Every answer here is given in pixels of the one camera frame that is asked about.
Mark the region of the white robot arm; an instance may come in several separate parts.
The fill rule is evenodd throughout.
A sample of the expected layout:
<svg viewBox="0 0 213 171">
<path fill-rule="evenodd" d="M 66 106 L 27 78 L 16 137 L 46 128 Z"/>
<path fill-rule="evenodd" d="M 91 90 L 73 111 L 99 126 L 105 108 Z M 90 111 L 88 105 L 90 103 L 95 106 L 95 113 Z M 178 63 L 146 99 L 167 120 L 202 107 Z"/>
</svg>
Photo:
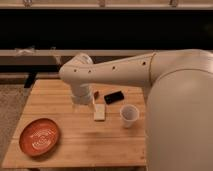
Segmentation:
<svg viewBox="0 0 213 171">
<path fill-rule="evenodd" d="M 98 64 L 80 53 L 59 75 L 77 104 L 90 103 L 91 83 L 143 89 L 148 171 L 213 171 L 213 52 L 169 50 Z"/>
</svg>

